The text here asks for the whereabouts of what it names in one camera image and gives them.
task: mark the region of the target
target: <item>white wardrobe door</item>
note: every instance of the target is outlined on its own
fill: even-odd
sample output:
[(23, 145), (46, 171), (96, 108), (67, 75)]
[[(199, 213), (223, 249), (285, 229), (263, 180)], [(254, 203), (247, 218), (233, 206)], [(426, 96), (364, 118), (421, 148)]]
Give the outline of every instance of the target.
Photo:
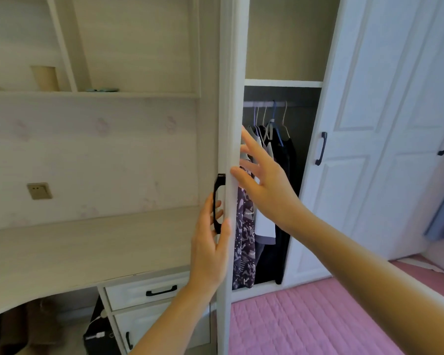
[[(235, 233), (237, 181), (230, 167), (238, 166), (243, 112), (245, 60), (249, 28), (250, 0), (221, 0), (221, 40), (219, 73), (219, 173), (226, 175), (225, 192), (219, 198), (224, 215)], [(229, 352), (234, 237), (229, 248), (229, 264), (224, 282), (217, 290), (217, 353)]]
[[(435, 3), (340, 2), (300, 199), (348, 236), (357, 222)], [(323, 131), (328, 134), (326, 148), (317, 166)], [(319, 260), (292, 239), (283, 284), (300, 284), (327, 274)]]
[(389, 138), (353, 238), (391, 259), (426, 250), (423, 234), (444, 197), (444, 0)]

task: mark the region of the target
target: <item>patterned dress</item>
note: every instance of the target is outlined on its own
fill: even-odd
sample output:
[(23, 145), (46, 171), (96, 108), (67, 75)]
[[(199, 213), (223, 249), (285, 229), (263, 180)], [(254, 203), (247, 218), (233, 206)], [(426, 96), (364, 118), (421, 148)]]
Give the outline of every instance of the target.
[(239, 188), (237, 203), (232, 289), (251, 288), (255, 282), (255, 221), (253, 202), (250, 200), (247, 192)]

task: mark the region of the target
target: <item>wall socket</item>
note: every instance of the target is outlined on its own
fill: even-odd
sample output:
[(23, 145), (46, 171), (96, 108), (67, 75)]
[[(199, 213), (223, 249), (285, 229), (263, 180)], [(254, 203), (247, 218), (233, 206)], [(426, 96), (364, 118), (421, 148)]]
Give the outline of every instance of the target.
[(32, 199), (51, 199), (53, 197), (47, 183), (28, 183), (26, 187)]

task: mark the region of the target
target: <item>pink rug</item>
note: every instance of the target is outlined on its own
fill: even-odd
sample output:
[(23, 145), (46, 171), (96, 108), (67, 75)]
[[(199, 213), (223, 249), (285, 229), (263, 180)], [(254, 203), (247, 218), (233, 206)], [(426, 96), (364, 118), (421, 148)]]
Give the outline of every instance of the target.
[[(444, 295), (444, 274), (393, 262)], [(399, 348), (333, 278), (232, 304), (230, 355), (395, 355)]]

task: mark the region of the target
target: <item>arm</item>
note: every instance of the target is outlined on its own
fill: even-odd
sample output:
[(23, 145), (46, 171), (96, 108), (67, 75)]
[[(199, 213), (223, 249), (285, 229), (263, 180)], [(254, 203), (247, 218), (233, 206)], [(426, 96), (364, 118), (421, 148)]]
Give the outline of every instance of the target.
[(217, 287), (225, 278), (231, 235), (228, 219), (222, 223), (219, 243), (211, 231), (212, 194), (206, 199), (191, 240), (189, 282), (146, 332), (131, 355), (183, 354), (194, 327), (201, 319)]
[(444, 354), (444, 297), (363, 248), (302, 205), (286, 175), (247, 131), (240, 160), (260, 185), (231, 169), (261, 212), (305, 245), (407, 354)]

